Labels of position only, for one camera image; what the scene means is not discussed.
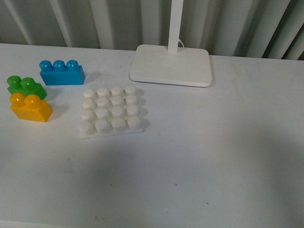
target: plastic toy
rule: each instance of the plastic toy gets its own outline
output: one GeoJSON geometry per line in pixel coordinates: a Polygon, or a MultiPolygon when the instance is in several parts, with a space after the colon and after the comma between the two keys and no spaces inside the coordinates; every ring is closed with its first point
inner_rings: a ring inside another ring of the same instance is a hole
{"type": "Polygon", "coordinates": [[[61,60],[56,60],[53,65],[43,60],[39,66],[40,75],[47,86],[83,85],[86,78],[82,66],[75,60],[68,61],[66,65],[61,60]]]}
{"type": "Polygon", "coordinates": [[[25,96],[36,94],[41,100],[46,98],[47,93],[40,83],[36,83],[31,77],[25,77],[21,80],[19,76],[10,76],[7,80],[9,84],[8,91],[11,94],[23,93],[25,96]]]}
{"type": "Polygon", "coordinates": [[[80,138],[143,132],[138,103],[137,89],[133,85],[124,90],[120,86],[111,91],[107,88],[85,90],[80,138]]]}
{"type": "Polygon", "coordinates": [[[11,110],[19,119],[46,122],[53,112],[48,103],[35,94],[25,97],[22,93],[14,93],[9,100],[11,110]]]}

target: lamp base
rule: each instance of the lamp base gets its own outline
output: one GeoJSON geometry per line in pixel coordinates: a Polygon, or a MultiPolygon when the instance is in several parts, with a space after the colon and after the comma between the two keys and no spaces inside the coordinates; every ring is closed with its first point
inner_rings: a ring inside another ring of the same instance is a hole
{"type": "Polygon", "coordinates": [[[179,47],[177,53],[166,46],[138,46],[130,70],[138,82],[207,87],[212,81],[206,50],[179,47]]]}

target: yellow block stud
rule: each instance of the yellow block stud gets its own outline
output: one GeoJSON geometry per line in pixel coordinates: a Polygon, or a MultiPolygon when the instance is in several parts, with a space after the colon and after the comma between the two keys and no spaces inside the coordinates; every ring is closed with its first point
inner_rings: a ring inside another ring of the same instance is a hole
{"type": "Polygon", "coordinates": [[[35,94],[25,97],[22,93],[15,93],[9,100],[11,110],[22,120],[46,122],[53,112],[48,103],[35,94]]]}

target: green block stud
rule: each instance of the green block stud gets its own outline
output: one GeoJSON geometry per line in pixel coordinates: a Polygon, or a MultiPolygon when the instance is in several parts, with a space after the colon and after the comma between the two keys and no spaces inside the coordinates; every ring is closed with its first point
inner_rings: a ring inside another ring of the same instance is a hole
{"type": "Polygon", "coordinates": [[[23,93],[25,96],[36,94],[41,100],[46,98],[47,93],[40,83],[36,83],[33,78],[25,77],[21,80],[19,76],[10,76],[7,80],[9,84],[8,91],[11,94],[23,93]]]}

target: blue building block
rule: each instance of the blue building block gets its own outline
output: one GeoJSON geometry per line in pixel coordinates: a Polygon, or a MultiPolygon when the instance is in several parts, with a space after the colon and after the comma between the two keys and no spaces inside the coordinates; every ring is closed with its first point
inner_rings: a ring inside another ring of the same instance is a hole
{"type": "Polygon", "coordinates": [[[40,75],[47,86],[83,85],[86,78],[82,66],[75,60],[68,61],[66,65],[62,60],[56,60],[53,65],[43,60],[39,66],[40,75]]]}

